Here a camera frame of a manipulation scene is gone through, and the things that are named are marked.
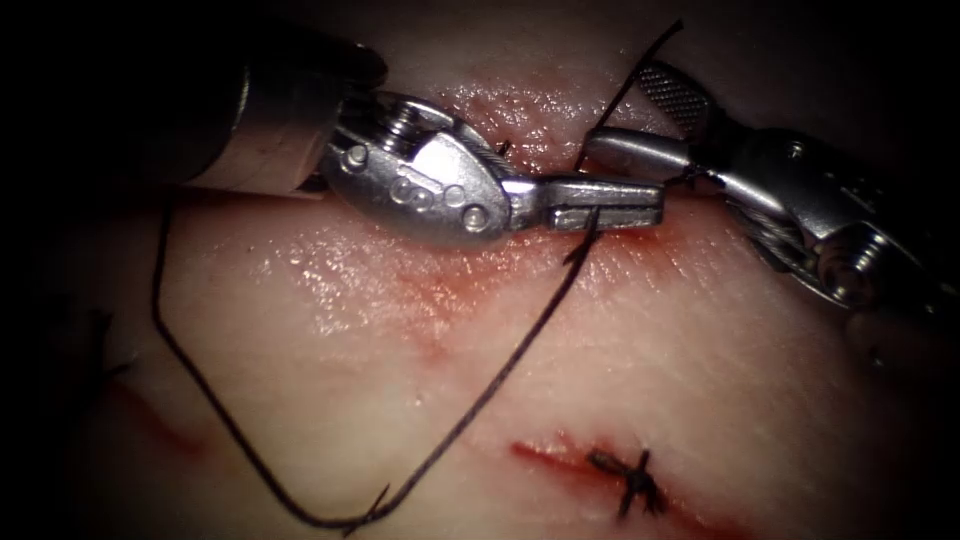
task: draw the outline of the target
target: red blood stain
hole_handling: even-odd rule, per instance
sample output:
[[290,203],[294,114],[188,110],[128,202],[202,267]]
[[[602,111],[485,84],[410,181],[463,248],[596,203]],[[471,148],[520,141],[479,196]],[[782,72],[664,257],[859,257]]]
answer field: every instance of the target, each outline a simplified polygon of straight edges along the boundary
[[110,381],[106,388],[107,395],[119,402],[160,448],[190,460],[198,460],[203,456],[205,445],[170,427],[143,396],[118,381]]
[[[529,442],[514,442],[510,445],[511,453],[523,460],[535,463],[544,468],[562,485],[570,490],[573,496],[583,496],[588,491],[603,490],[611,495],[611,519],[616,520],[616,509],[619,498],[623,495],[623,480],[606,474],[587,462],[587,454],[593,450],[618,455],[612,450],[613,445],[607,438],[597,438],[592,444],[575,443],[563,430],[557,432],[554,441],[548,444],[533,444]],[[625,463],[633,460],[624,456]],[[670,526],[674,527],[683,538],[724,538],[748,539],[753,538],[743,525],[729,517],[704,517],[691,508],[687,499],[678,495],[682,490],[675,486],[664,487],[656,471],[650,471],[657,481],[663,501],[666,503],[666,512],[662,516]],[[631,512],[642,512],[642,500],[634,502]]]

